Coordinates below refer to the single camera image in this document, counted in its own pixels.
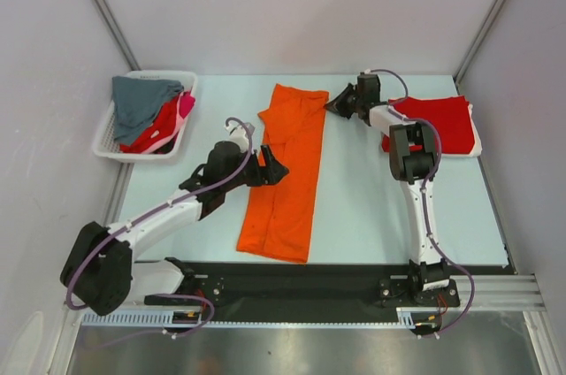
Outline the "orange t shirt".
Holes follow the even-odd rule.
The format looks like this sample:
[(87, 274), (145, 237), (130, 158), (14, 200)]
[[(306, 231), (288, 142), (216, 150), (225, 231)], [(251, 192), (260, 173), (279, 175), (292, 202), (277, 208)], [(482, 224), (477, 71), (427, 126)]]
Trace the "orange t shirt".
[(250, 189), (238, 251), (290, 263), (308, 261), (328, 100), (324, 90), (278, 84), (269, 107), (258, 113), (263, 143), (289, 174), (275, 186)]

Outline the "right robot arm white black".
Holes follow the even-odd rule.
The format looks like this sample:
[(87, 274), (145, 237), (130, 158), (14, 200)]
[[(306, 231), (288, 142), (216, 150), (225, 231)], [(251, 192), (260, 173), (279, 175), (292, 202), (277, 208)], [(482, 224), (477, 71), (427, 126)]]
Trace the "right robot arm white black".
[(325, 109), (344, 119), (356, 115), (389, 138), (390, 172), (402, 188), (414, 245), (408, 294), (428, 305), (449, 285), (448, 261), (440, 250), (433, 206), (433, 180), (440, 166), (440, 135), (431, 122), (410, 117), (381, 98), (379, 70), (358, 74)]

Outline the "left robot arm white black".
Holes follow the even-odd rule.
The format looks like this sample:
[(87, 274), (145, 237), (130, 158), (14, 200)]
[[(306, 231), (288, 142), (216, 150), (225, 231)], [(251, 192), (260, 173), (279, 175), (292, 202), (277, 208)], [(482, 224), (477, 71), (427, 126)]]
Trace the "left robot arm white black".
[(164, 203), (127, 222), (109, 226), (89, 222), (81, 228), (60, 274), (67, 306), (106, 316), (125, 302), (151, 296), (189, 302), (195, 293), (191, 269), (175, 257), (137, 265), (138, 257), (182, 227), (209, 216), (228, 192), (241, 186), (277, 185), (288, 174), (267, 145), (256, 153), (235, 142), (216, 143), (207, 161)]

